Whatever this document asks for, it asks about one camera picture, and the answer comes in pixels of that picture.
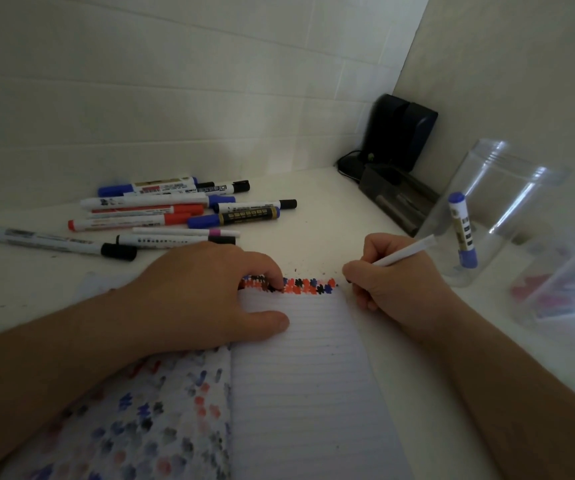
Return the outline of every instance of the forearm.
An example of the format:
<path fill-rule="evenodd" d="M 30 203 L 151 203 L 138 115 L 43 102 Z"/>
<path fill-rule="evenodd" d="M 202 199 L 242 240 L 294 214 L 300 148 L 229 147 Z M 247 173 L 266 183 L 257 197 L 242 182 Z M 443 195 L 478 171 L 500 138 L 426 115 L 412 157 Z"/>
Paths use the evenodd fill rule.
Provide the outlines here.
<path fill-rule="evenodd" d="M 121 302 L 102 295 L 0 334 L 0 459 L 137 358 L 118 323 L 116 340 L 106 325 Z"/>
<path fill-rule="evenodd" d="M 508 478 L 575 478 L 575 394 L 460 300 L 440 361 Z"/>

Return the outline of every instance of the transparent container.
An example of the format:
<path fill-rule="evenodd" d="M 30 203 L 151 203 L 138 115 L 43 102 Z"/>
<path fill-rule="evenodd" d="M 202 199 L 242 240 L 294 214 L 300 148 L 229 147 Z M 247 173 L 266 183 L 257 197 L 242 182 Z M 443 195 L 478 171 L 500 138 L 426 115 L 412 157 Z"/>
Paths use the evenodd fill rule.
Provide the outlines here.
<path fill-rule="evenodd" d="M 558 234 L 539 247 L 532 264 L 510 285 L 513 316 L 542 335 L 575 346 L 575 236 Z"/>
<path fill-rule="evenodd" d="M 416 239 L 434 234 L 438 244 L 428 254 L 445 281 L 455 287 L 468 286 L 514 238 L 526 211 L 546 190 L 561 185 L 569 173 L 526 161 L 505 141 L 480 139 L 456 170 Z M 462 194 L 467 204 L 467 232 L 471 233 L 467 241 L 473 242 L 475 267 L 461 264 L 459 249 L 463 243 L 459 243 L 448 202 L 454 193 Z"/>

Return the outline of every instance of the black marker cap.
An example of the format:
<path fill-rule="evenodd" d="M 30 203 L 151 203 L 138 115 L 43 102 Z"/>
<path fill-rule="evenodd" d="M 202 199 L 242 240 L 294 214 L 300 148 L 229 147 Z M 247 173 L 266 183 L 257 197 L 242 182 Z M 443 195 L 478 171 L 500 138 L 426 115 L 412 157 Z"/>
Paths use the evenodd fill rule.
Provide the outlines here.
<path fill-rule="evenodd" d="M 207 238 L 209 242 L 216 244 L 234 244 L 236 245 L 236 238 L 231 235 L 211 235 Z"/>
<path fill-rule="evenodd" d="M 281 202 L 281 210 L 295 209 L 296 208 L 296 200 L 295 199 L 279 200 L 279 202 Z"/>
<path fill-rule="evenodd" d="M 247 180 L 241 180 L 240 182 L 233 182 L 232 186 L 234 187 L 234 193 L 237 194 L 239 192 L 249 192 L 250 191 L 250 183 Z"/>
<path fill-rule="evenodd" d="M 134 246 L 110 244 L 108 242 L 103 244 L 100 248 L 100 253 L 106 258 L 123 259 L 123 261 L 133 261 L 136 258 L 137 252 L 138 248 Z"/>

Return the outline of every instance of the fingernail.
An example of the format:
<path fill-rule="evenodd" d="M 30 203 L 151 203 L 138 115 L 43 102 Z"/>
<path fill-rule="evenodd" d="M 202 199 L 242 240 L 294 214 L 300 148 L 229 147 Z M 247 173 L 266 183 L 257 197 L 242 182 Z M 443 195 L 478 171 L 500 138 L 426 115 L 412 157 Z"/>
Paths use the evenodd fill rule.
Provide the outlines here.
<path fill-rule="evenodd" d="M 278 331 L 282 332 L 287 330 L 287 327 L 289 327 L 289 318 L 287 317 L 283 317 L 278 321 Z"/>

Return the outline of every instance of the left hand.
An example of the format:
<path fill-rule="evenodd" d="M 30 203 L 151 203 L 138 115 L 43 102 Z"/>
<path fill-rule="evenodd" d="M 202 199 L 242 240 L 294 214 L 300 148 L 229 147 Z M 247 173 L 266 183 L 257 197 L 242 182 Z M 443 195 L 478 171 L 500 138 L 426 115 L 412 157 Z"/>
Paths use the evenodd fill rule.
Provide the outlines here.
<path fill-rule="evenodd" d="M 172 249 L 115 292 L 131 310 L 126 332 L 151 355 L 264 340 L 285 331 L 285 314 L 242 309 L 238 284 L 249 274 L 263 274 L 283 289 L 283 273 L 265 254 L 211 242 Z"/>

